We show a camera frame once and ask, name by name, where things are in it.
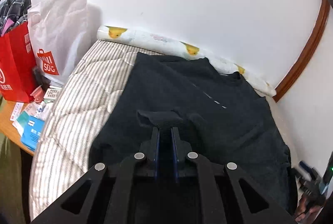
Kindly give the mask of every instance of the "blue box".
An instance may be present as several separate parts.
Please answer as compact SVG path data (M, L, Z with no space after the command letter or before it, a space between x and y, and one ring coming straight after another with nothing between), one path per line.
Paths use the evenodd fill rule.
M34 116L29 116L28 123L24 126L21 142L30 150L35 151L43 127L44 121Z

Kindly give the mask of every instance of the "brown wood trim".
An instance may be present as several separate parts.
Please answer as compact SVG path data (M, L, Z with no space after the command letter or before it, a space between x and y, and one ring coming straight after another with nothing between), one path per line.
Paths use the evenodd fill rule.
M301 75L301 73L309 63L310 59L312 58L312 55L316 51L321 37L323 36L329 11L329 1L322 0L316 24L305 47L303 48L295 64L292 66L287 75L284 77L284 79L282 79L282 81L276 88L276 96L273 97L276 102L279 101L282 96L284 96L284 94L291 88L291 86L295 83L297 78Z

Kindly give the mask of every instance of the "bed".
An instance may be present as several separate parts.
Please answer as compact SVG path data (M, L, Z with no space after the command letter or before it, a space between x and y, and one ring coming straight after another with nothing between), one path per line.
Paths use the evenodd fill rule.
M29 189L31 219L87 172L91 144L122 94L137 52L158 55L138 47L98 40L70 75L45 124L33 159ZM298 158L283 116L275 101L268 96L266 99L289 146L292 166L297 165Z

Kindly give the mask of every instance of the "white plastic bag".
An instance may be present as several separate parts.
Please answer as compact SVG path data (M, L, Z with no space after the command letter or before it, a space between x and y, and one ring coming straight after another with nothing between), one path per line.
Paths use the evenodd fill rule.
M91 46L87 0L45 0L28 10L28 29L37 65L64 85Z

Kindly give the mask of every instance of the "black cable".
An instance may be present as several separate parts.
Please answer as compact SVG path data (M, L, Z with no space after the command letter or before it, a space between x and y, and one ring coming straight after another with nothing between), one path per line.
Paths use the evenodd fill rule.
M303 215L305 213L305 211L303 213L300 213L299 215L295 216L295 219L298 218L300 215Z

